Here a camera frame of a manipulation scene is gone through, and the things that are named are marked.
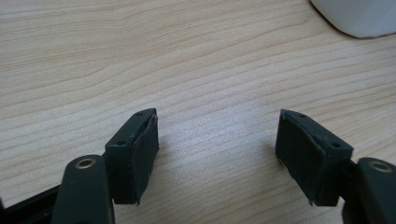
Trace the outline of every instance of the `light wood desk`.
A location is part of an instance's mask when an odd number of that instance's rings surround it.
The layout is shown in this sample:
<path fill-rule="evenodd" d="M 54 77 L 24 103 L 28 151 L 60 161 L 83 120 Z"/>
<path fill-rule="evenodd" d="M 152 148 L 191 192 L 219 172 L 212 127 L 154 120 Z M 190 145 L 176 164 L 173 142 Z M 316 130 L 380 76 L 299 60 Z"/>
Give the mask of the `light wood desk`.
<path fill-rule="evenodd" d="M 277 161 L 281 108 L 396 163 L 396 35 L 344 35 L 307 0 L 2 0 L 0 78 L 6 206 L 149 107 L 161 149 L 118 223 L 341 223 Z"/>

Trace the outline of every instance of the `round hole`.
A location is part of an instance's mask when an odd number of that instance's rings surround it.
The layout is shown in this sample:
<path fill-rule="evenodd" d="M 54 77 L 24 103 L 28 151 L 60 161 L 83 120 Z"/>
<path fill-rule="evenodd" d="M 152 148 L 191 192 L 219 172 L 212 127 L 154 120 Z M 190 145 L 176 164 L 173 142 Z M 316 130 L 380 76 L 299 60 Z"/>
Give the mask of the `round hole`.
<path fill-rule="evenodd" d="M 390 166 L 388 166 L 387 164 L 385 164 L 384 162 L 370 161 L 369 165 L 379 172 L 384 172 L 384 173 L 392 173 L 393 172 L 393 169 Z"/>
<path fill-rule="evenodd" d="M 119 141 L 119 142 L 117 142 L 117 145 L 119 145 L 119 146 L 125 146 L 125 145 L 126 145 L 126 142 L 125 142 L 125 141 Z"/>
<path fill-rule="evenodd" d="M 87 169 L 93 166 L 96 163 L 95 159 L 84 159 L 76 163 L 76 168 L 82 170 L 82 169 Z"/>
<path fill-rule="evenodd" d="M 334 146 L 334 147 L 340 147 L 341 145 L 338 144 L 338 143 L 332 143 L 332 146 Z"/>

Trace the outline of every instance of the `white plastic device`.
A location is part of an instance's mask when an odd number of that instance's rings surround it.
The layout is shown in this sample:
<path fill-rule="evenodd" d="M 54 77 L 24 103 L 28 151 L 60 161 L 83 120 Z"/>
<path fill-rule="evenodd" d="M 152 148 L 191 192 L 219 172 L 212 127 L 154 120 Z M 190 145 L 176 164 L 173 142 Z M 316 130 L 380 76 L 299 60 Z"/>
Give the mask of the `white plastic device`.
<path fill-rule="evenodd" d="M 396 0 L 311 0 L 337 29 L 356 37 L 396 33 Z"/>

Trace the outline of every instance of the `black plastic part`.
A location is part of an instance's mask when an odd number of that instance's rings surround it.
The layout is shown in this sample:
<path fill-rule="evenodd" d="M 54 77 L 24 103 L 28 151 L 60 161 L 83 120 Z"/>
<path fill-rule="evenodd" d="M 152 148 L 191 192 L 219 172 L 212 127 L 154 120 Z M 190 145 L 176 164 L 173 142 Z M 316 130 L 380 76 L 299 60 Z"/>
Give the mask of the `black plastic part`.
<path fill-rule="evenodd" d="M 352 156 L 353 147 L 308 116 L 281 110 L 276 156 L 286 165 L 309 202 L 336 206 L 339 173 Z"/>
<path fill-rule="evenodd" d="M 0 223 L 50 223 L 59 186 L 4 209 L 1 204 Z"/>
<path fill-rule="evenodd" d="M 115 223 L 103 157 L 88 155 L 67 164 L 51 219 L 51 224 L 64 223 Z"/>
<path fill-rule="evenodd" d="M 108 141 L 104 158 L 117 204 L 140 204 L 159 150 L 155 108 L 135 113 Z"/>
<path fill-rule="evenodd" d="M 369 223 L 396 223 L 396 167 L 386 161 L 362 158 L 356 180 Z"/>

